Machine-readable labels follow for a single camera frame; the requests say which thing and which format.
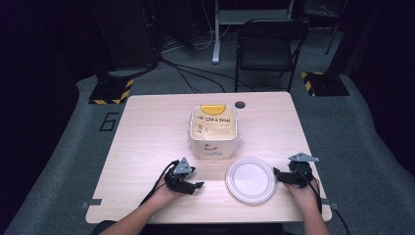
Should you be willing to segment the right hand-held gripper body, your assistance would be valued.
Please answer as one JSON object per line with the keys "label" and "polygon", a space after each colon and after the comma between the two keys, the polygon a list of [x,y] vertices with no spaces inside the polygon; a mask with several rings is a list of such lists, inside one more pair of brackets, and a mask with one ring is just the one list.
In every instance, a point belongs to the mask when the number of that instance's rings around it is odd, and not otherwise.
{"label": "right hand-held gripper body", "polygon": [[298,153],[289,157],[289,160],[290,171],[282,172],[281,177],[291,178],[291,185],[297,185],[299,188],[305,187],[314,178],[310,164],[318,162],[319,159],[305,153]]}

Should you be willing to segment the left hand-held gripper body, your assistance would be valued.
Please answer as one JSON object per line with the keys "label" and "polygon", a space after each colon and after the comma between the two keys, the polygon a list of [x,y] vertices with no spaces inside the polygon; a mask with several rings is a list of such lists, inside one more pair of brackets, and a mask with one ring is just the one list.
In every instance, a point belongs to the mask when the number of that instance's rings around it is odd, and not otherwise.
{"label": "left hand-held gripper body", "polygon": [[187,182],[185,178],[190,174],[191,166],[187,159],[183,157],[180,161],[175,161],[173,167],[167,171],[164,176],[164,181],[167,187],[175,192],[182,194],[190,194],[191,183]]}

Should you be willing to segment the white round plate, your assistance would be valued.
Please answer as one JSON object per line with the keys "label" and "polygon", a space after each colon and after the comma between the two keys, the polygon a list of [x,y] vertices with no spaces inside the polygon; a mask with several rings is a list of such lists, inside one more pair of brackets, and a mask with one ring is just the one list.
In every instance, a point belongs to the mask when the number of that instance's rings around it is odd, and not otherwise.
{"label": "white round plate", "polygon": [[252,205],[266,202],[276,190],[272,168],[254,157],[241,158],[232,163],[227,168],[225,182],[236,199]]}

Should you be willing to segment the person's left hand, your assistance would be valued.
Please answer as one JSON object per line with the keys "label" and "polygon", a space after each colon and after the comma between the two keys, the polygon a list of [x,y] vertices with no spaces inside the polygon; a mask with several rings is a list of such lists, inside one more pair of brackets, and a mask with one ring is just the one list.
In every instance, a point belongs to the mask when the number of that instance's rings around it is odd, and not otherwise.
{"label": "person's left hand", "polygon": [[156,190],[153,196],[150,198],[150,201],[157,206],[164,207],[181,196],[182,193],[170,190],[165,185],[165,182],[162,181],[156,186]]}

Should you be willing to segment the person's right hand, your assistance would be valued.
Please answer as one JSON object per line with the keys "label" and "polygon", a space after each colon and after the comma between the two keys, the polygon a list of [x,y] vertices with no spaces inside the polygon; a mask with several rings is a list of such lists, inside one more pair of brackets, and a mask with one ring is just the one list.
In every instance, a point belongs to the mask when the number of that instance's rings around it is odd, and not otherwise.
{"label": "person's right hand", "polygon": [[296,205],[300,209],[301,214],[306,210],[319,210],[317,203],[317,199],[319,198],[319,187],[318,182],[315,179],[311,180],[310,184],[303,188],[299,188],[291,184],[284,184],[284,186],[292,194]]}

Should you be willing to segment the white square paper bin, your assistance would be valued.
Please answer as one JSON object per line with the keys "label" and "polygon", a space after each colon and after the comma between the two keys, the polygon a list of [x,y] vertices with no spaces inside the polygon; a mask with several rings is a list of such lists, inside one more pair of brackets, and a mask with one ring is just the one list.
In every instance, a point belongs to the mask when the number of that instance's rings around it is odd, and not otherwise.
{"label": "white square paper bin", "polygon": [[241,146],[237,111],[228,105],[198,105],[189,120],[188,139],[194,155],[200,159],[232,158]]}

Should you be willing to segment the yellow-black striped stand base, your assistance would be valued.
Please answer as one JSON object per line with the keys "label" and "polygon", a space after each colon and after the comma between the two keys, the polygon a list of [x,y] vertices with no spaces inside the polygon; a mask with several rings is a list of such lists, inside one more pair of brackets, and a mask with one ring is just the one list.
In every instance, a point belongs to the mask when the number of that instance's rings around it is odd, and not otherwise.
{"label": "yellow-black striped stand base", "polygon": [[330,76],[324,72],[302,72],[302,80],[309,96],[329,97],[348,96],[349,92],[338,76]]}
{"label": "yellow-black striped stand base", "polygon": [[99,81],[90,97],[90,104],[122,104],[128,97],[134,80],[115,80],[111,83]]}

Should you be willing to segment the black folding chair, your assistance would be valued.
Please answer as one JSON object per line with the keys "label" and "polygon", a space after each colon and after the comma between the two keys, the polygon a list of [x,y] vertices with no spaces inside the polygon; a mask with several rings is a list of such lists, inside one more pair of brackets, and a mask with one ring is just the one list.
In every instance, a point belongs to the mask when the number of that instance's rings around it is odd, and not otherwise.
{"label": "black folding chair", "polygon": [[278,71],[290,74],[291,91],[300,49],[308,36],[306,23],[295,19],[255,19],[238,31],[234,91],[239,88],[239,71]]}

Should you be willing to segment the white desk frame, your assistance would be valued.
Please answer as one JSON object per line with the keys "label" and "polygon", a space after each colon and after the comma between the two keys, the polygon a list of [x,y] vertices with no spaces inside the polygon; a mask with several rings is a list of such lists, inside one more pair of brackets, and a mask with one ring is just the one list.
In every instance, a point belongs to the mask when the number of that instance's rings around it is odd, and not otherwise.
{"label": "white desk frame", "polygon": [[222,25],[240,25],[254,19],[289,19],[295,0],[289,0],[285,9],[277,10],[220,10],[219,0],[215,0],[214,3],[214,47],[211,62],[217,65],[221,46],[219,29]]}

